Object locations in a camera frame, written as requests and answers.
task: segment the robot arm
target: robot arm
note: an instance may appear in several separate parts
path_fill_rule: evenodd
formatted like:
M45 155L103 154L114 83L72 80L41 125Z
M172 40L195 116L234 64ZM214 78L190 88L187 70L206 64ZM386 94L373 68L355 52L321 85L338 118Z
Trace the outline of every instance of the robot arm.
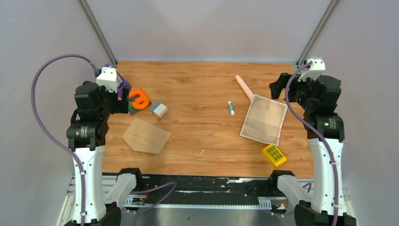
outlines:
M337 225L356 225L356 219L346 215L347 209L342 195L341 154L344 129L342 119L334 112L341 94L341 81L322 75L325 64L320 58L307 59L305 64L310 61L313 64L308 67L308 71L294 77L287 101L297 102L304 109L304 120L327 141L335 163L331 161L329 152L319 136L305 126L313 154L315 182L313 196L310 197L299 186L292 173L281 173L280 170L276 170L273 172L274 178L277 179L277 188L296 205L295 222L298 226L331 225L335 207L338 208ZM276 82L269 85L273 99L279 98L290 77L290 74L282 73ZM337 168L337 181L334 179L332 164ZM338 197L334 197L335 183L338 183ZM335 199L338 199L338 205L334 205Z
M129 193L141 183L141 173L136 169L123 169L111 191L104 198L102 191L102 163L108 118L114 113L128 113L129 87L122 87L121 100L118 91L123 83L115 68L103 67L96 83L86 81L76 88L77 109L67 130L68 146L78 156L85 171L85 185L75 180L75 203L72 220L66 225L81 224L80 201L85 192L85 225L119 225L123 202ZM74 160L75 175L80 175Z

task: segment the blue and white block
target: blue and white block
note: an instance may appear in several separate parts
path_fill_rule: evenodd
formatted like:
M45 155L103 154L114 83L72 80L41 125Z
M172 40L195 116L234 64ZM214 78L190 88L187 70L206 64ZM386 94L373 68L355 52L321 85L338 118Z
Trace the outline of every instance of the blue and white block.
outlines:
M162 117L168 108L161 102L158 102L154 107L151 108L152 113L158 116L158 118Z

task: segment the orange object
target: orange object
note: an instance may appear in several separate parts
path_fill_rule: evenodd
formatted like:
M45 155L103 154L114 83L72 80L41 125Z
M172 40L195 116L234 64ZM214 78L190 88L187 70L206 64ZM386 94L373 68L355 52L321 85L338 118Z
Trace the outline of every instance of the orange object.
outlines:
M150 104L150 98L142 89L134 89L129 92L129 100L138 96L133 102L132 106L137 110L145 109Z

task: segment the pink handle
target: pink handle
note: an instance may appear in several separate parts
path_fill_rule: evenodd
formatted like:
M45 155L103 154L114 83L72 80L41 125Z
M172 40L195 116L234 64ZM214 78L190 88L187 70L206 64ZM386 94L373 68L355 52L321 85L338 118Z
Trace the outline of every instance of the pink handle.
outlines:
M247 97L249 98L249 100L252 101L252 99L254 98L254 93L251 91L251 89L247 86L247 84L239 75L236 75L236 80L238 84L241 86L242 90L247 95Z

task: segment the white bracket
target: white bracket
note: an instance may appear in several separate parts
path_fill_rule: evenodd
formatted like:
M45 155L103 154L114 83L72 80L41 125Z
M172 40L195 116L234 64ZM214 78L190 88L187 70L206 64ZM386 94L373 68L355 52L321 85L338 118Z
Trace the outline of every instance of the white bracket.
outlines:
M116 69L112 67L103 67L101 69L101 74L97 77L96 83L99 86L105 86L105 89L110 93L118 92L120 79L118 78Z
M116 202L116 206L122 208L130 192L136 187L136 176L124 173L118 176L114 186L104 198L105 204Z
M310 61L312 61L313 63L310 65L309 70L302 73L302 75L298 79L299 81L306 81L307 78L310 78L314 81L318 77L320 77L323 72L326 71L326 65L324 64L322 58L312 57L310 59L306 59L305 64L309 63Z
M277 188L286 195L293 205L299 204L300 200L311 202L311 195L298 183L296 177L282 175L277 179Z

